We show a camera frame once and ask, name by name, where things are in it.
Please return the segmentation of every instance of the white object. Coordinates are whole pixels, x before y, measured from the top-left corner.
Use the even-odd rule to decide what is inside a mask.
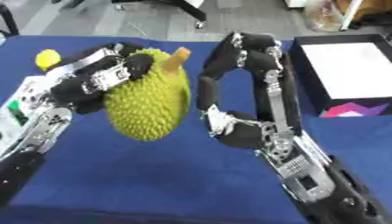
[[[332,99],[392,96],[392,63],[373,43],[303,45]]]
[[[304,8],[306,0],[285,0],[289,8]]]
[[[357,13],[358,9],[360,8],[363,0],[352,0],[350,5],[348,6],[346,15],[343,19],[343,24],[341,26],[341,30],[345,31],[348,29],[348,26],[354,19],[355,14]]]
[[[193,5],[195,8],[199,8],[204,0],[186,0],[189,4]]]

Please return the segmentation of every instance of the black box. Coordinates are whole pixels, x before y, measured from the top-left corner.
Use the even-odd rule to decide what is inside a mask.
[[[381,35],[295,38],[290,58],[320,116],[392,114],[392,46]]]

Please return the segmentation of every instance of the floor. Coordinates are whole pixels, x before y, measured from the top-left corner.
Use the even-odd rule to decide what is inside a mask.
[[[267,32],[279,39],[336,34],[308,30],[303,12],[287,10],[284,0],[206,0],[200,8],[207,13],[208,24],[201,30],[194,28],[195,20],[184,12],[156,3],[126,3],[126,11],[118,11],[109,0],[87,0],[74,10],[62,10],[63,3],[51,4],[50,0],[0,2],[11,8],[21,32],[28,35],[109,35],[217,41],[231,31]],[[339,34],[375,32],[382,30],[366,27]]]

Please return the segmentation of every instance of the white box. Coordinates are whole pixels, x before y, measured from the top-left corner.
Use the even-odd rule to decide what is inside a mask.
[[[289,8],[304,8],[306,0],[285,0]]]

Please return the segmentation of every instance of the screw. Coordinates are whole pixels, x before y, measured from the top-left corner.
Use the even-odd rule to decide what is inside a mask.
[[[355,206],[355,199],[345,198],[345,199],[343,199],[343,203],[348,207],[354,207]]]

